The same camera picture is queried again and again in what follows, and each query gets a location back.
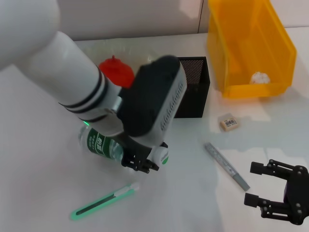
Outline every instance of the plastic bottle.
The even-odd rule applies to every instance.
[[[121,162],[123,149],[116,141],[98,133],[90,126],[84,125],[78,135],[79,143],[84,151]]]

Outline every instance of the gray marker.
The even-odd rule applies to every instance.
[[[237,184],[239,184],[239,186],[244,191],[248,191],[248,189],[250,189],[250,186],[238,174],[235,168],[225,159],[225,157],[211,143],[205,143],[204,148],[221,165],[221,167],[223,167],[223,169],[237,182]]]

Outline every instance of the white table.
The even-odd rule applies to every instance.
[[[302,226],[263,219],[244,206],[242,189],[202,149],[212,141],[251,186],[249,193],[281,201],[285,182],[249,172],[252,161],[309,164],[309,28],[288,29],[298,49],[293,86],[268,100],[230,101],[214,88],[206,34],[130,39],[159,55],[206,56],[211,87],[203,118],[176,119],[167,135],[170,158],[149,174],[128,173],[80,151],[82,122],[11,66],[0,72],[0,230],[4,232],[290,232]],[[95,42],[78,42],[81,48]],[[229,133],[220,119],[241,126]],[[70,213],[132,181],[134,196],[80,221]]]

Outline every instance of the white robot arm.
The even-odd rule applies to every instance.
[[[186,89],[178,59],[141,66],[132,87],[121,89],[57,31],[59,22],[56,0],[1,0],[0,69],[15,64],[68,111],[119,142],[123,166],[158,170],[167,154],[166,129]]]

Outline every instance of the eraser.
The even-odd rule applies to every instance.
[[[239,127],[239,123],[236,121],[234,117],[220,122],[220,125],[225,131],[230,131],[232,129]]]

